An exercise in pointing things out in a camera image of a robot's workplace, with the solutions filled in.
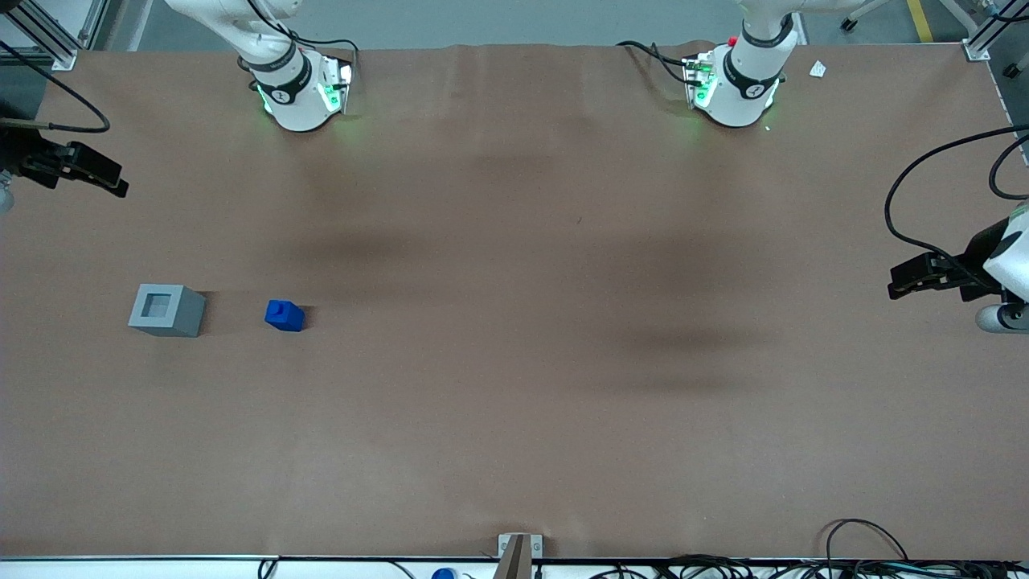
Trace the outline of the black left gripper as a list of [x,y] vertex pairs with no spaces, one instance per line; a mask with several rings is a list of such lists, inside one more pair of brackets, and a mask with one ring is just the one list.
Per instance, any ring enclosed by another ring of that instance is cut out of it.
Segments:
[[985,261],[1000,245],[1003,232],[978,232],[968,241],[963,252],[955,256],[955,267],[941,253],[926,252],[891,268],[887,285],[890,300],[898,300],[918,292],[959,290],[961,300],[973,302],[988,296],[1000,296],[1001,283],[985,272]]

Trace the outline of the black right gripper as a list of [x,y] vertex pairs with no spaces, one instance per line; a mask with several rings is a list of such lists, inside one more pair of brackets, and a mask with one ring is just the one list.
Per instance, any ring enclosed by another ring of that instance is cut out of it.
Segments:
[[121,165],[82,142],[52,142],[37,129],[1,129],[1,169],[47,188],[61,179],[77,179],[121,200],[129,190]]

